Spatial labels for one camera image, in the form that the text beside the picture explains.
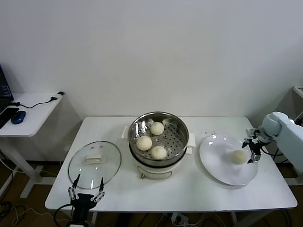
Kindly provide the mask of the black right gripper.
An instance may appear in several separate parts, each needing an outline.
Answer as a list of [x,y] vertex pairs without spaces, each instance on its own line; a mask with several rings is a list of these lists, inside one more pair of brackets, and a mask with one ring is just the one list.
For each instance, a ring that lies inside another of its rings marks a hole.
[[262,143],[258,138],[249,138],[244,140],[241,148],[245,148],[246,146],[249,146],[251,150],[251,156],[247,163],[250,164],[258,162],[261,158],[261,148],[263,147]]

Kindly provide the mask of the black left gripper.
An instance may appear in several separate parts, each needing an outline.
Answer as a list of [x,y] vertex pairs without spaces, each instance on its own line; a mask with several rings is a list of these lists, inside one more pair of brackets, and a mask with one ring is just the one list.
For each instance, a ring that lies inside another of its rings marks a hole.
[[74,208],[72,219],[86,220],[89,210],[94,208],[96,206],[96,202],[100,202],[100,200],[105,195],[104,182],[103,182],[103,178],[101,178],[99,190],[95,196],[92,194],[84,194],[84,193],[79,193],[77,195],[75,189],[78,185],[79,179],[80,179],[80,174],[78,174],[77,178],[73,181],[72,186],[69,187],[68,189],[71,205]]

